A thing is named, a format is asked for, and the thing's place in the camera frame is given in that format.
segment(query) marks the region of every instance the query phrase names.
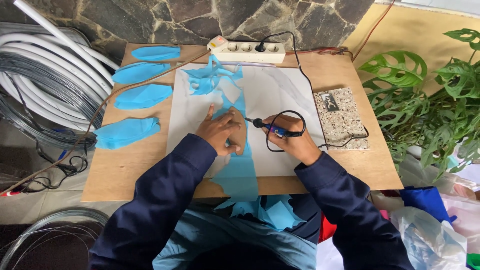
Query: power strip switch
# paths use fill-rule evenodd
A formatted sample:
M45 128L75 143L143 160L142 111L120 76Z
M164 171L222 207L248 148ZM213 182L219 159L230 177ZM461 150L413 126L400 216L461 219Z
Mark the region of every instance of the power strip switch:
M255 62L280 64L285 58L285 48L282 43L265 42L264 51L255 48L260 42L227 41L222 36L210 40L207 47L219 61Z

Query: white paper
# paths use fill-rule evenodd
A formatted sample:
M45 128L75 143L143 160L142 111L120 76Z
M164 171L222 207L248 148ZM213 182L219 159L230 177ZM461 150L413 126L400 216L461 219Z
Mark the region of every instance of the white paper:
M199 69L205 64L188 64L182 69ZM234 70L234 66L225 66ZM312 90L307 79L295 68L272 68L243 66L243 79L236 81L243 88L245 96L246 117L266 118L284 110L300 113L307 124L308 131L317 145L325 143L320 120L313 100ZM215 103L215 110L223 103L221 93L191 96L188 75L178 69L173 88L172 111L168 128L167 154L187 135L195 133L205 118L210 103ZM235 98L235 86L221 80L216 90L223 90L228 98ZM299 161L287 153L275 153L267 149L265 134L251 123L248 126L248 142L252 148L252 158L257 176L295 175L293 169ZM269 143L270 148L279 149ZM205 175L212 177L228 160L217 157L212 168Z

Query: navy blue jacket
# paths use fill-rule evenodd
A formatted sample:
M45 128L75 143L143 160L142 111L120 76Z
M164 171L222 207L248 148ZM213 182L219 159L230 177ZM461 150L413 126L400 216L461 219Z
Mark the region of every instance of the navy blue jacket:
M152 260L167 243L216 156L209 143L188 134L146 171L135 184L133 200L111 216L91 248L90 268L152 269ZM398 230L366 199L366 184L325 153L310 167L301 163L295 173L328 221L337 225L333 243L343 257L345 269L413 269ZM265 255L259 258L267 261L259 263L256 258L252 269L260 265L290 269L268 251L256 253L262 252ZM235 267L223 265L224 269Z

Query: left hand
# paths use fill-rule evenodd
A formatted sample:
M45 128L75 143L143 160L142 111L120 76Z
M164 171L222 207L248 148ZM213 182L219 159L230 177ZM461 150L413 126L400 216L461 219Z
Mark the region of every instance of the left hand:
M200 124L195 135L207 141L219 156L226 156L240 150L238 145L225 146L228 136L241 127L241 123L232 121L235 112L228 111L212 120L213 109L212 103L208 108L205 120Z

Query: orange cable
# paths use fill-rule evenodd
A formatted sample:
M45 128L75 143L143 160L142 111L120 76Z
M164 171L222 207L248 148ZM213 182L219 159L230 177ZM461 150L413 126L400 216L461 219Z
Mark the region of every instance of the orange cable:
M182 67L182 66L184 66L184 65L186 65L186 64L188 64L188 63L190 63L190 62L193 62L193 61L199 59L200 57L208 54L209 52L210 52L210 51L207 50L207 51L205 51L205 52L203 52L203 53L201 53L201 54L193 57L192 59L190 59L190 60L188 60L188 61L186 61L186 62L183 62L183 63L181 63L181 64L178 64L178 65L174 66L173 68L170 68L169 70L166 70L166 71L164 71L164 72L162 72L162 73L160 73L160 74L158 74L158 75L155 75L155 76L153 76L153 77L151 77L151 78L149 78L149 79L146 79L146 80L141 81L141 82L139 82L139 83L135 83L135 84L131 84L131 85L124 86L124 87L120 88L119 90L117 90L117 91L115 91L115 92L112 92L112 93L102 102L102 104L100 104L100 106L99 106L98 109L96 110L95 114L94 114L93 117L92 117L92 120L90 121L90 123L89 123L89 125L88 125L87 131L73 144L73 146L72 146L72 148L70 149L70 151L68 151L68 153L67 153L65 156L63 156L62 159L60 159L60 160L52 163L50 166L48 166L48 167L46 167L46 168L44 168L44 169L42 169L42 170L39 170L39 171L37 171L37 172L34 172L33 174L31 174L31 175L23 178L22 180L20 180L20 181L17 182L16 184L12 185L12 186L9 187L8 189L2 191L2 192L0 193L0 196L3 195L3 194L5 194L5 193L7 193L7 192L9 192L9 191L11 191L11 190L13 190L14 188L16 188L16 187L20 186L21 184L27 182L28 180L34 178L35 176L39 175L40 173L42 173L42 172L44 172L44 171L46 171L46 170L48 170L48 169L50 169L50 168L53 168L55 165L57 165L57 164L61 163L62 161L64 161L64 160L73 152L73 150L75 149L75 146L77 146L77 144L79 144L80 141L81 141L82 139L84 139L84 138L88 135L88 132L90 131L90 128L92 127L92 123L93 123L94 119L95 119L95 118L97 117L97 115L100 113L100 111L102 110L102 107L106 104L106 102L107 102L113 95L115 95L115 94L117 94L117 93L119 93L119 92L123 92L123 91L125 91L125 90L127 90L127 89L130 89L130 88L132 88L132 87L139 86L139 85L142 85L142 84L147 83L147 82L149 82L149 81L155 80L155 79L157 79L157 78L159 78L159 77L161 77L161 76L163 76L163 75L165 75L165 74L167 74L167 73L169 73L169 72L172 72L172 71L174 71L174 70L176 70L176 69L178 69L178 68L180 68L180 67Z
M377 25L385 18L385 16L387 15L388 11L392 8L393 4L395 3L395 0L392 1L392 3L388 6L387 10L385 11L385 13L383 14L383 16L380 18L380 20L378 20L378 22L375 24L375 26L370 30L370 33L368 34L367 38L365 39L365 41L363 42L362 46L360 47L360 49L357 51L357 53L355 54L355 56L352 58L352 62L355 61L355 59L357 58L358 54L361 52L361 50L363 49L363 47L365 46L365 44L367 44L367 41L368 39L370 38L370 36L372 35L373 31L375 30L375 28L377 28Z

